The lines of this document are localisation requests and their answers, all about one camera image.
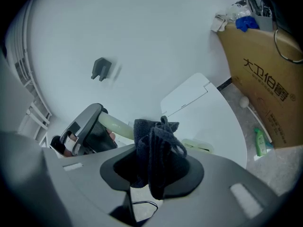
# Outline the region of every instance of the gray wall hook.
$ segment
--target gray wall hook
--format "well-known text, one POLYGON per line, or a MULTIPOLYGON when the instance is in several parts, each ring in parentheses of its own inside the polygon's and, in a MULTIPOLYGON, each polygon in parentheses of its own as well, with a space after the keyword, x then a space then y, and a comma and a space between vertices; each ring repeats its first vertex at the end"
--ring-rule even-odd
POLYGON ((95 79, 97 76, 100 76, 99 81, 103 81, 106 78, 111 65, 112 63, 103 57, 96 60, 94 63, 91 78, 95 79))

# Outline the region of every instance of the floor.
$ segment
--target floor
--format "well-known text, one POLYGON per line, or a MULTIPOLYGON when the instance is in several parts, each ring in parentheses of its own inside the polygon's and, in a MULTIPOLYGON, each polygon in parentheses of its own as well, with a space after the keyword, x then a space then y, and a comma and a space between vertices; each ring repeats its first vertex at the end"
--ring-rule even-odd
MULTIPOLYGON (((256 155, 254 128, 260 128, 260 125, 247 108, 240 107, 239 100, 243 94, 233 84, 227 86, 221 93, 234 111, 245 137, 248 153, 246 169, 264 181, 278 195, 289 191, 296 183, 303 166, 303 146, 271 149, 265 156, 254 160, 256 155)), ((120 136, 116 140, 124 141, 120 136)), ((148 186, 141 189, 131 188, 131 196, 132 201, 153 201, 159 207, 163 203, 151 196, 148 186)), ((154 211, 155 207, 147 203, 134 205, 137 221, 151 217, 154 211)))

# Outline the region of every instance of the black cord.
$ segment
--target black cord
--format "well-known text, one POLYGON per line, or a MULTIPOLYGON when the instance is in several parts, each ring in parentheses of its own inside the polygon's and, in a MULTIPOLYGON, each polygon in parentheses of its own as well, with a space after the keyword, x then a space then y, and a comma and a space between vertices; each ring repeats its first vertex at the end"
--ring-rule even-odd
POLYGON ((275 45, 276 45, 276 50, 278 51, 279 55, 280 55, 283 59, 285 59, 285 60, 287 60, 287 61, 289 61, 289 62, 291 62, 291 63, 293 63, 293 64, 297 64, 297 65, 303 64, 303 60, 293 61, 293 60, 291 60, 291 59, 289 59, 289 58, 287 58, 286 56, 284 56, 284 55, 281 54, 281 52, 280 52, 280 50, 279 50, 279 48, 278 48, 278 45, 276 44, 276 34, 277 34, 277 32, 278 32, 278 29, 276 29, 275 34, 274 34, 274 41, 275 41, 275 45))
POLYGON ((149 203, 149 204, 151 204, 151 205, 153 205, 153 206, 156 207, 156 210, 154 211, 154 213, 153 213, 152 215, 154 215, 155 212, 157 212, 157 210, 158 210, 158 205, 157 205, 156 203, 152 202, 152 201, 132 202, 132 204, 134 204, 134 205, 135 205, 135 204, 141 204, 141 203, 149 203))

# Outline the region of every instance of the light green pipe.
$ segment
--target light green pipe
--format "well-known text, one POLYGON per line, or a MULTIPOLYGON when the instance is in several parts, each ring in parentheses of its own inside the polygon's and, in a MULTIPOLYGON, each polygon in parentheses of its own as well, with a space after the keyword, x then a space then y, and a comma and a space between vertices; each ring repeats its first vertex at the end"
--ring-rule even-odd
POLYGON ((194 150, 202 151, 202 152, 208 152, 213 154, 214 153, 214 148, 211 144, 202 142, 199 140, 189 140, 189 139, 183 139, 181 143, 187 147, 191 148, 194 150))
POLYGON ((101 112, 98 117, 98 121, 110 131, 117 133, 118 135, 121 135, 125 138, 134 140, 133 128, 126 123, 123 123, 122 121, 116 119, 115 117, 110 116, 105 112, 101 112))

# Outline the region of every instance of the green bottle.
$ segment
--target green bottle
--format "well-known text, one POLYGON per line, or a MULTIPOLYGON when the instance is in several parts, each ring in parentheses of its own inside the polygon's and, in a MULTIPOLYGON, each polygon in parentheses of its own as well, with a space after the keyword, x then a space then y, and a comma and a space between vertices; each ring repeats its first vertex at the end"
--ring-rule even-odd
POLYGON ((264 137, 263 132, 260 129, 255 128, 255 132, 256 132, 256 150, 257 150, 257 156, 261 157, 261 156, 267 154, 266 144, 265 144, 265 137, 264 137))

